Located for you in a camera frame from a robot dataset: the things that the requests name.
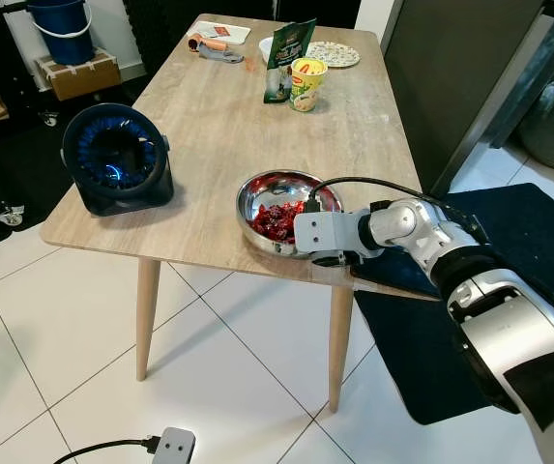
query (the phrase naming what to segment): wooden table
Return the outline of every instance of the wooden table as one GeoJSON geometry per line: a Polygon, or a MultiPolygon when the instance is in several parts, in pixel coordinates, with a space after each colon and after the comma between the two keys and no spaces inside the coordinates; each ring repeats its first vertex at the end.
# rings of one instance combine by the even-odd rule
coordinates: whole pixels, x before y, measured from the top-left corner
{"type": "MultiPolygon", "coordinates": [[[[266,65],[257,44],[282,23],[202,14],[198,19],[245,25],[251,32],[231,65],[173,50],[134,108],[171,144],[175,196],[166,206],[115,217],[93,217],[72,187],[46,220],[42,238],[53,245],[136,256],[137,380],[146,376],[160,261],[332,285],[329,342],[330,407],[338,405],[350,328],[353,289],[409,295],[352,278],[345,269],[268,256],[244,238],[235,217],[240,185],[262,171],[298,169],[322,179],[365,175],[419,189],[380,47],[370,32],[317,27],[314,41],[356,48],[361,62],[330,69],[323,100],[310,113],[287,103],[264,104],[266,65]]],[[[347,210],[403,194],[368,185],[335,186],[347,210]]]]}

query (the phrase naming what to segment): paper cup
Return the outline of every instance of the paper cup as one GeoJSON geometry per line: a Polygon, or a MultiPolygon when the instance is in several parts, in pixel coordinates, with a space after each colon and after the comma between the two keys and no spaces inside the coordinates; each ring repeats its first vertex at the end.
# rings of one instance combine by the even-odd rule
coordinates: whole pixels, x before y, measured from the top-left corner
{"type": "Polygon", "coordinates": [[[292,63],[292,92],[289,104],[297,111],[310,111],[318,99],[317,89],[324,82],[328,66],[321,60],[298,58],[292,63]]]}

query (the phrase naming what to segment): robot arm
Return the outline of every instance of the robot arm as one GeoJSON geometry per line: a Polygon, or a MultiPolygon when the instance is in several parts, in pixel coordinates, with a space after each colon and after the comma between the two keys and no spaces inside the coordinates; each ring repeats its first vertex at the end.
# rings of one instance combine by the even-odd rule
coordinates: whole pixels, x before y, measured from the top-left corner
{"type": "Polygon", "coordinates": [[[346,265],[402,247],[438,287],[481,388],[521,413],[541,458],[554,463],[554,306],[440,208],[417,198],[370,212],[306,213],[296,247],[320,265],[346,265]]]}

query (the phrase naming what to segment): blue bucket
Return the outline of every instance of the blue bucket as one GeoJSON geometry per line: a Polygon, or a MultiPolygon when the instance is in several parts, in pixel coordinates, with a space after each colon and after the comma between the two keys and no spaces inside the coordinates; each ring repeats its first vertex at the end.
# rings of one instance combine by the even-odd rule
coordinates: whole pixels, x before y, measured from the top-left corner
{"type": "Polygon", "coordinates": [[[92,11],[86,19],[83,3],[85,0],[32,0],[27,5],[55,63],[80,65],[94,58],[88,31],[92,11]]]}

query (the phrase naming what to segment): metal bowl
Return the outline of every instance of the metal bowl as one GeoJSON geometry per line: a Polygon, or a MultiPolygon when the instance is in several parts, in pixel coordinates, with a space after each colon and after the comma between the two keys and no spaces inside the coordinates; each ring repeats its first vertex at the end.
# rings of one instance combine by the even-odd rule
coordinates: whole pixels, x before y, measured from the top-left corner
{"type": "MultiPolygon", "coordinates": [[[[292,201],[307,201],[311,189],[322,182],[301,171],[267,171],[251,177],[240,187],[236,197],[237,219],[243,234],[256,247],[277,256],[304,258],[308,253],[296,249],[296,245],[271,240],[255,232],[248,222],[255,219],[259,206],[270,208],[292,201]]],[[[322,211],[342,211],[341,202],[330,187],[317,192],[322,211]]]]}

